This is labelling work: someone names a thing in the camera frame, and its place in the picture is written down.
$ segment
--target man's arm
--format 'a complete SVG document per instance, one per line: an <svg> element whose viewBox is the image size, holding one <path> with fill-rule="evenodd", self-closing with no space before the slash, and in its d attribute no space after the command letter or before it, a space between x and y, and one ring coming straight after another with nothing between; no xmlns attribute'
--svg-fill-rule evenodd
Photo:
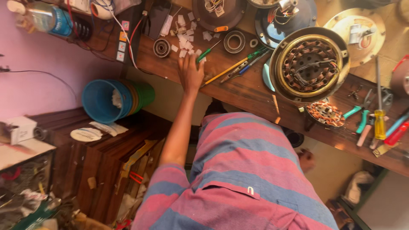
<svg viewBox="0 0 409 230"><path fill-rule="evenodd" d="M196 58L196 55L186 55L184 59L180 58L178 60L179 77L184 93L179 105L178 114L163 146L159 165L175 163L183 167L185 164L193 107L200 84L205 76L203 70L204 62L200 62L198 70L196 67Z"/></svg>

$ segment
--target water bottle label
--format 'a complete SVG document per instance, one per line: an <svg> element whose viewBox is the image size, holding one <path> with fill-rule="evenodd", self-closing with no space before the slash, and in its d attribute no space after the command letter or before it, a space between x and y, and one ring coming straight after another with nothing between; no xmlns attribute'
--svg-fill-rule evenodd
<svg viewBox="0 0 409 230"><path fill-rule="evenodd" d="M60 8L53 7L55 12L55 26L49 31L51 34L67 37L72 32L72 22L68 12L61 10Z"/></svg>

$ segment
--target green bucket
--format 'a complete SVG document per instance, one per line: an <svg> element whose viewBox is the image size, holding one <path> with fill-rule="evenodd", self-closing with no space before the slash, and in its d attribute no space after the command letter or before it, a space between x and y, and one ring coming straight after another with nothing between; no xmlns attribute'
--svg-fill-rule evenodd
<svg viewBox="0 0 409 230"><path fill-rule="evenodd" d="M138 107L136 108L134 112L136 113L141 108L148 106L150 103L152 103L155 100L155 90L148 83L133 82L133 81L130 81L130 82L135 87L138 93L138 97L139 97Z"/></svg>

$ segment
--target pliers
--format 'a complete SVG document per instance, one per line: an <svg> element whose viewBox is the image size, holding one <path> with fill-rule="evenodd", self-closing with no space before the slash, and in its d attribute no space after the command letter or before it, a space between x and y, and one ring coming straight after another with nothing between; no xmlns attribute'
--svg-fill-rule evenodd
<svg viewBox="0 0 409 230"><path fill-rule="evenodd" d="M349 116L351 116L352 114L354 114L354 113L356 113L356 112L358 112L358 111L360 111L360 110L363 110L363 111L362 111L361 123L360 123L358 129L356 130L357 133L362 133L362 131L363 131L365 125L366 125L366 117L367 117L367 115L368 115L368 113L369 113L369 110L367 110L367 108L369 107L369 105L372 103L373 99L374 99L375 96L376 96L376 94L374 94L371 98L369 98L369 95L371 94L371 92L372 92L372 89L370 89L370 90L368 91L368 94L366 95L365 100L364 100L364 102L362 103L362 105L360 105L360 106L354 106L354 108L353 108L351 111L349 111L349 112L347 112L347 113L344 114L344 118L345 118L345 120L346 120L346 119L347 119Z"/></svg>

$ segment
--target person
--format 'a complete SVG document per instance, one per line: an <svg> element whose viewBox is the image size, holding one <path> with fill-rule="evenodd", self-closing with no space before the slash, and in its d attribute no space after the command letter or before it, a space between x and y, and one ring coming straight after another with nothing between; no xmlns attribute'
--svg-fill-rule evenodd
<svg viewBox="0 0 409 230"><path fill-rule="evenodd" d="M193 105L204 77L196 58L178 61L184 94L132 230L338 229L303 174L313 155L297 155L280 126L251 113L203 118L188 182Z"/></svg>

